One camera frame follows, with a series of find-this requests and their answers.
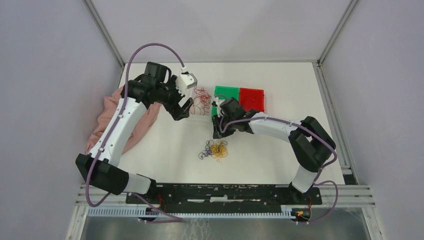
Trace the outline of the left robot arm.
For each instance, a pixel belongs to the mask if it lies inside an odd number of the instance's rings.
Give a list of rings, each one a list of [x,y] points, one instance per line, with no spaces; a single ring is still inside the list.
[[[188,118],[194,103],[188,92],[197,83],[185,67],[173,75],[167,66],[148,62],[143,74],[123,86],[116,111],[94,147],[77,156],[75,164],[85,182],[110,194],[135,192],[143,202],[154,202],[156,182],[120,169],[121,156],[136,124],[153,104],[161,104],[175,121]]]

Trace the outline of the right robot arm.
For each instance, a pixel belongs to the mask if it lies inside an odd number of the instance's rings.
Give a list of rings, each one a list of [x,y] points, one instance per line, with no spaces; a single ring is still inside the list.
[[[291,145],[299,167],[289,184],[289,199],[302,204],[309,198],[309,189],[328,165],[337,159],[336,144],[318,120],[307,116],[303,120],[286,120],[269,116],[263,111],[245,111],[233,97],[215,96],[211,105],[217,113],[212,116],[213,139],[226,138],[235,132],[258,134],[285,141]]]

